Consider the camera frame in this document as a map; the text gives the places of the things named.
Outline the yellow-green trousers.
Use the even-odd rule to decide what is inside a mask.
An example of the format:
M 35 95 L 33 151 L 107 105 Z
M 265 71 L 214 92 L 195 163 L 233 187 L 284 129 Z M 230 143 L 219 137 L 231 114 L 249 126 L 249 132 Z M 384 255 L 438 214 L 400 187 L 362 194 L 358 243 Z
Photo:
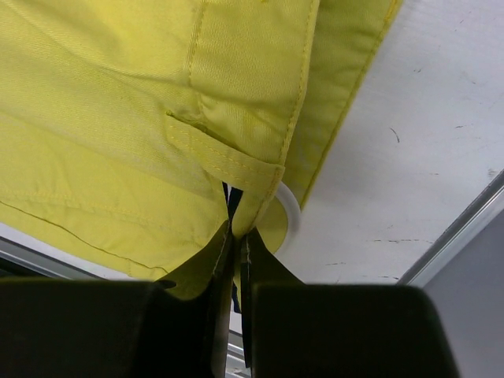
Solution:
M 4 1 L 1 222 L 156 280 L 287 248 L 398 1 Z

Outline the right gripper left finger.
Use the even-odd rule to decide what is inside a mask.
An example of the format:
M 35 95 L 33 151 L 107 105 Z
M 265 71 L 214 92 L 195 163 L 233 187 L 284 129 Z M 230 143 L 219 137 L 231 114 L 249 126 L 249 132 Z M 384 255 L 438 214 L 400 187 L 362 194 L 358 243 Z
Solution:
M 169 352 L 181 377 L 223 377 L 232 301 L 228 220 L 178 268 L 157 280 L 169 297 Z

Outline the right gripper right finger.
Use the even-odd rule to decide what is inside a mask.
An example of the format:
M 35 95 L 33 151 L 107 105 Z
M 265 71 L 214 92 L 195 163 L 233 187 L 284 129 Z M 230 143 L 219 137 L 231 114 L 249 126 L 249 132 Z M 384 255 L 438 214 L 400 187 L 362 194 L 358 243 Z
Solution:
M 239 243 L 239 273 L 244 358 L 246 367 L 254 377 L 254 290 L 260 284 L 302 285 L 302 281 L 268 250 L 257 228 L 245 235 Z

